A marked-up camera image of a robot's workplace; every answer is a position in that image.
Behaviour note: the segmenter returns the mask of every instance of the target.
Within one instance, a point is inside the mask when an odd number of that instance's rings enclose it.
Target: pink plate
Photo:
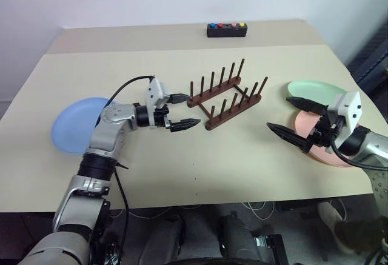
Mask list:
[[[299,112],[295,119],[295,132],[297,135],[306,138],[316,122],[319,120],[319,115],[311,112]],[[338,167],[350,167],[349,164],[339,159],[334,154],[326,153],[325,147],[312,146],[310,154],[321,162]]]

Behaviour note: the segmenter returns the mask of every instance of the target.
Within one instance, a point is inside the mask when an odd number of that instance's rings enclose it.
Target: gray floor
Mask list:
[[[372,195],[348,196],[343,201],[349,220],[373,219],[378,216]],[[271,203],[268,203],[267,209],[271,209]],[[152,216],[162,210],[163,208],[133,211],[139,215]],[[359,265],[364,262],[365,256],[347,256],[338,251],[330,231],[317,217],[314,206],[275,212],[269,220],[260,221],[241,204],[206,205],[194,210],[175,207],[170,210],[168,213],[179,213],[187,224],[186,241],[179,259],[220,257],[217,224],[221,216],[228,215],[231,211],[236,211],[239,218],[255,233],[281,233],[290,264]],[[304,220],[301,214],[311,215],[311,218]],[[131,216],[123,264],[137,264],[147,238],[158,221],[160,218],[149,221]],[[50,218],[33,213],[0,214],[0,258],[20,258],[34,241],[49,233],[50,225]],[[106,232],[108,238],[115,234],[120,236],[123,226],[124,215],[115,218]]]

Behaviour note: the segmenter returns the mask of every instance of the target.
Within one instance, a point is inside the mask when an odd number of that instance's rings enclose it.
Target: green plate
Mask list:
[[[325,106],[330,104],[337,94],[346,93],[342,88],[314,80],[292,81],[287,89],[291,96],[303,97]]]

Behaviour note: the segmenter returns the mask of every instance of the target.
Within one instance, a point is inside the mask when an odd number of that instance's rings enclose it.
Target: plate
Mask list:
[[[295,133],[303,138],[307,138],[318,120],[319,115],[315,113],[299,112],[295,119]],[[312,146],[309,154],[325,164],[338,167],[350,167],[349,164],[339,159],[336,154],[326,153],[325,149],[325,147]]]
[[[51,128],[54,146],[69,154],[84,153],[98,116],[107,101],[107,98],[86,98],[64,109]]]
[[[292,81],[287,89],[291,96],[309,99],[325,106],[330,104],[337,94],[346,93],[342,88],[314,80]]]

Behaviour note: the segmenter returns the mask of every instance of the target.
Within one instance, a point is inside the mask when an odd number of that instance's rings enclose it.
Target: beige tabletop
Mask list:
[[[349,72],[305,22],[250,22],[246,38],[208,39],[205,25],[169,25],[64,30],[45,54],[0,121],[0,211],[54,211],[81,155],[56,149],[50,129],[71,103],[110,97],[126,80],[156,75],[172,93],[199,90],[221,67],[245,58],[241,87],[269,77],[259,104],[217,127],[185,104],[170,107],[170,119],[202,120],[184,132],[141,128],[130,133],[120,170],[130,207],[278,201],[371,193],[358,168],[320,163],[281,141],[266,122],[293,126],[298,112],[286,103],[286,85],[298,79],[325,81],[361,92],[360,124],[388,136],[387,124]],[[144,104],[146,82],[119,94],[120,103]],[[231,102],[226,92],[205,105]],[[108,196],[122,207],[116,182]]]

